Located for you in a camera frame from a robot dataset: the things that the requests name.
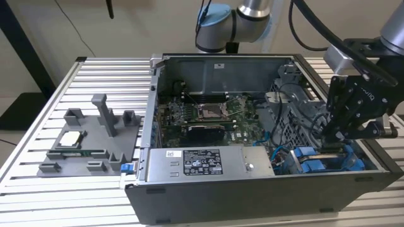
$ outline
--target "blue latch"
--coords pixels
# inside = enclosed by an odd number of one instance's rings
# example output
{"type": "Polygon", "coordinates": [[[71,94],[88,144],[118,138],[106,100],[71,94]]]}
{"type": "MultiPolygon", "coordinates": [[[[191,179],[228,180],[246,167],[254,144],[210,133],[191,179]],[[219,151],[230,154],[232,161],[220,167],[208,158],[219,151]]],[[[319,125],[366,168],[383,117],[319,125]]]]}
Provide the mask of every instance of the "blue latch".
{"type": "Polygon", "coordinates": [[[135,165],[134,164],[122,164],[120,172],[127,173],[127,174],[132,174],[135,172],[135,165]]]}

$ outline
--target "power supply label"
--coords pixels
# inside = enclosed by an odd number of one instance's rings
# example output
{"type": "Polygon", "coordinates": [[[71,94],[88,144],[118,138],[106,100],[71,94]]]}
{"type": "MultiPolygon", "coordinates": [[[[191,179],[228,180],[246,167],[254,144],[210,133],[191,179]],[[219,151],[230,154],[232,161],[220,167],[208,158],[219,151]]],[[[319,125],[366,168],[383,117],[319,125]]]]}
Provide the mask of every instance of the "power supply label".
{"type": "Polygon", "coordinates": [[[223,174],[219,149],[186,150],[183,156],[187,176],[223,174]]]}

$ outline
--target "barcode label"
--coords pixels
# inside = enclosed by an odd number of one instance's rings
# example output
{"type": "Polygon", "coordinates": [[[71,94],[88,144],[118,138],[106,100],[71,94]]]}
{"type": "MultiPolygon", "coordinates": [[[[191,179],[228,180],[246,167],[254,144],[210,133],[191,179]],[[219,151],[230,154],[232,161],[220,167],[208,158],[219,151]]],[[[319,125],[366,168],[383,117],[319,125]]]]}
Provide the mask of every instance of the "barcode label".
{"type": "Polygon", "coordinates": [[[182,157],[182,150],[168,150],[166,153],[166,157],[182,157]]]}

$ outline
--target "metal bracket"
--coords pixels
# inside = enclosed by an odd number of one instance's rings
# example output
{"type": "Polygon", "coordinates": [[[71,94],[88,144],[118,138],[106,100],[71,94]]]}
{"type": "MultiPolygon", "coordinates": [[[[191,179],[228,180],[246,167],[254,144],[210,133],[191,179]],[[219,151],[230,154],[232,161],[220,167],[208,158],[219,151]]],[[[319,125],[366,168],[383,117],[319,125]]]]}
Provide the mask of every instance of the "metal bracket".
{"type": "Polygon", "coordinates": [[[151,57],[151,68],[156,69],[164,64],[163,54],[154,53],[151,57]]]}

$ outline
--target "aluminum extrusion table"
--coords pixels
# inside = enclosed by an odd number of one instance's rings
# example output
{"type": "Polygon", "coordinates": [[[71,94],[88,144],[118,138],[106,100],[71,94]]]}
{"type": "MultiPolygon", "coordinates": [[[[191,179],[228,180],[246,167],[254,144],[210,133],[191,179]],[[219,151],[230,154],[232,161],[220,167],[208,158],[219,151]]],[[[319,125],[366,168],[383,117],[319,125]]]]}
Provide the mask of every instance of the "aluminum extrusion table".
{"type": "MultiPolygon", "coordinates": [[[[307,58],[326,82],[334,75],[322,58],[307,58]]],[[[92,94],[107,93],[116,114],[144,115],[150,59],[88,58],[76,62],[52,99],[0,169],[0,226],[143,226],[124,191],[120,176],[38,178],[38,166],[64,125],[68,108],[98,114],[92,94]]],[[[399,138],[378,140],[404,168],[404,122],[394,115],[399,138]]],[[[136,146],[140,145],[142,130],[136,146]]],[[[195,223],[191,226],[404,226],[404,178],[384,191],[363,195],[339,213],[195,223]]]]}

